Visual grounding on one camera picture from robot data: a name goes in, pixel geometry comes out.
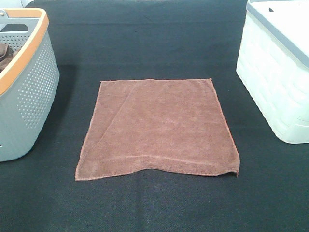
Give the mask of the brown towel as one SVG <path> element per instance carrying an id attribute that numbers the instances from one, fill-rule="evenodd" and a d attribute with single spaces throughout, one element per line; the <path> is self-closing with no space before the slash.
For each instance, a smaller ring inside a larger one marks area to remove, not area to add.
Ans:
<path id="1" fill-rule="evenodd" d="M 0 44 L 0 72 L 2 72 L 13 59 L 12 49 L 7 44 Z"/>
<path id="2" fill-rule="evenodd" d="M 146 169 L 239 173 L 239 153 L 211 79 L 100 83 L 75 180 Z"/>

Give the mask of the brown towel in basket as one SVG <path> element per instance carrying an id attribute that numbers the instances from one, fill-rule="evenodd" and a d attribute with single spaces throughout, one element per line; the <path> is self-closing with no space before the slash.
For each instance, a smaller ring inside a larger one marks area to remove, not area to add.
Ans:
<path id="1" fill-rule="evenodd" d="M 12 49 L 7 44 L 0 44 L 0 72 L 2 72 L 13 59 Z"/>

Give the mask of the black table cloth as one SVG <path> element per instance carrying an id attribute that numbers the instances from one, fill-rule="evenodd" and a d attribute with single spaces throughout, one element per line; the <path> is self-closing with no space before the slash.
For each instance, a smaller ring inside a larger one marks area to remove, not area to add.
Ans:
<path id="1" fill-rule="evenodd" d="M 3 232 L 306 232 L 309 146 L 279 140 L 236 74 L 244 0 L 36 0 L 60 79 L 33 149 L 0 165 Z M 211 78 L 238 176 L 75 181 L 101 81 Z"/>

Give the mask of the grey perforated laundry basket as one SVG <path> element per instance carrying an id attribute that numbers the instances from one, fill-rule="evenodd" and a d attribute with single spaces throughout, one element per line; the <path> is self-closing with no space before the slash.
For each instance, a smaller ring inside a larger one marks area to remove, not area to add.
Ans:
<path id="1" fill-rule="evenodd" d="M 41 8 L 2 8 L 0 43 L 14 54 L 0 72 L 0 160 L 27 154 L 53 104 L 59 70 Z"/>

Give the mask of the white storage box grey lid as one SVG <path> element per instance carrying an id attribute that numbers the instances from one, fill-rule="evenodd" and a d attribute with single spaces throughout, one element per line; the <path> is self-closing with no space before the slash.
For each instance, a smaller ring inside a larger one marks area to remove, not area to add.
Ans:
<path id="1" fill-rule="evenodd" d="M 248 1 L 236 72 L 274 134 L 307 143 L 308 1 Z"/>

